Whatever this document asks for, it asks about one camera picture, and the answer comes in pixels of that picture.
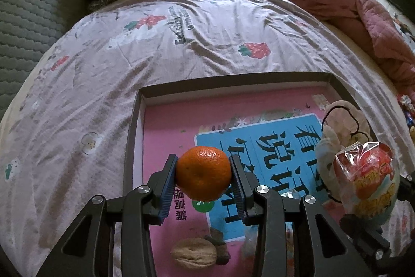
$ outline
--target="bed sheet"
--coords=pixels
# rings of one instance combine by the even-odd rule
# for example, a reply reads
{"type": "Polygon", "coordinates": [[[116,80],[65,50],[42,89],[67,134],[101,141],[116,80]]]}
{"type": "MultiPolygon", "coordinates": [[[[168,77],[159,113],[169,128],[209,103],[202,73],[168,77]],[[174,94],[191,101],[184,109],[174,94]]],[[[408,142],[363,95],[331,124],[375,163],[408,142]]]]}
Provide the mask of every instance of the bed sheet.
{"type": "MultiPolygon", "coordinates": [[[[81,21],[43,56],[0,124],[0,244],[34,276],[95,194],[122,195],[134,95],[146,85],[244,72],[332,72],[401,172],[415,148],[378,66],[336,28],[286,0],[123,0],[81,21]]],[[[397,203],[393,253],[415,217],[397,203]]],[[[120,276],[116,242],[115,276],[120,276]]]]}

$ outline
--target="gray quilted cushion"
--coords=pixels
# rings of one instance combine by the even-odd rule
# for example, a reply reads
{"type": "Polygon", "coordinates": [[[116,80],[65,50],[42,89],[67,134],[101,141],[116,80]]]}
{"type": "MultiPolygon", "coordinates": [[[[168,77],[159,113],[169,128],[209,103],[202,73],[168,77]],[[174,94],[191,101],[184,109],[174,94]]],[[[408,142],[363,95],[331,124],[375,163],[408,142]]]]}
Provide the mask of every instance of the gray quilted cushion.
{"type": "Polygon", "coordinates": [[[87,0],[0,0],[0,119],[42,55],[87,14],[87,0]]]}

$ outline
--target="clear plastic wrapper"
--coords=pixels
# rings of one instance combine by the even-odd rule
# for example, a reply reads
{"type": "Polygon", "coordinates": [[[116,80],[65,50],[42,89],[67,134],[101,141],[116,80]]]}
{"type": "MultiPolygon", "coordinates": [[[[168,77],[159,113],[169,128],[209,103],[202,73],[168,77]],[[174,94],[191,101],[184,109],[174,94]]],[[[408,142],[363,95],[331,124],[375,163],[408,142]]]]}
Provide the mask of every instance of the clear plastic wrapper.
{"type": "Polygon", "coordinates": [[[333,161],[346,213],[378,227],[389,218],[399,186],[399,167],[389,146],[381,142],[356,143],[333,161]]]}

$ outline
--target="walnut shell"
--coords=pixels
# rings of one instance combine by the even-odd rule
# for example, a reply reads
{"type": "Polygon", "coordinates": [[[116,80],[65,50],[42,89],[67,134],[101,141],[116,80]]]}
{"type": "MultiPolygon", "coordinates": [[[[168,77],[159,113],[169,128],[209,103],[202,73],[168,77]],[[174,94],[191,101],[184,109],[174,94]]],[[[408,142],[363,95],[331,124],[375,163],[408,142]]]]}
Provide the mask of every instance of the walnut shell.
{"type": "Polygon", "coordinates": [[[203,269],[216,262],[215,246],[203,238],[186,238],[170,252],[173,259],[187,269],[203,269]]]}

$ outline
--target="orange fruit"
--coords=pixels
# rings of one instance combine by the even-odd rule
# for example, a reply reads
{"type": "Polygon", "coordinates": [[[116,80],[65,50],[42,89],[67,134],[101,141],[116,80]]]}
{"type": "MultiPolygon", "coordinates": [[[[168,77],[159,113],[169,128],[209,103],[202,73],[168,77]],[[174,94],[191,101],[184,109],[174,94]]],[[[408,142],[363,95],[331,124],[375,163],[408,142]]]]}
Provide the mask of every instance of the orange fruit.
{"type": "Polygon", "coordinates": [[[176,164],[176,183],[195,201],[217,200],[231,183],[231,165],[226,154],[215,147],[196,146],[176,164]]]}

